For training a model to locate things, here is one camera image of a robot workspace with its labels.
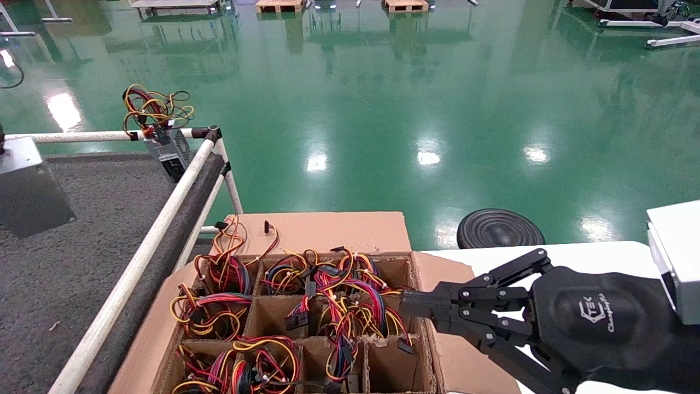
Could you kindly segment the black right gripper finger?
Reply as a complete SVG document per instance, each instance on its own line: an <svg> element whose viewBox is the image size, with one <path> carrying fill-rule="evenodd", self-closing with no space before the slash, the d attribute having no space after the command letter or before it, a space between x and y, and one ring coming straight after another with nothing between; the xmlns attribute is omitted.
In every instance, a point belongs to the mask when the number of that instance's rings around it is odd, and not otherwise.
<svg viewBox="0 0 700 394"><path fill-rule="evenodd" d="M528 290L510 285L550 269L547 252L538 248L465 283L440 281L430 292L406 290L401 307L410 314L448 311L452 306L482 311L520 311L528 304Z"/></svg>

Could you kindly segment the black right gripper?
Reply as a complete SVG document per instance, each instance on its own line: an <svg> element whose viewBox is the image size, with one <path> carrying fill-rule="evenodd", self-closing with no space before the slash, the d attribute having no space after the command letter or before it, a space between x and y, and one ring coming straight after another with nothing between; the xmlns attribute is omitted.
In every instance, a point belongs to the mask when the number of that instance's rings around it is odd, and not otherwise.
<svg viewBox="0 0 700 394"><path fill-rule="evenodd" d="M530 294L536 334L494 314L418 312L440 392L575 393L578 381L687 392L687 327L660 280L555 267Z"/></svg>

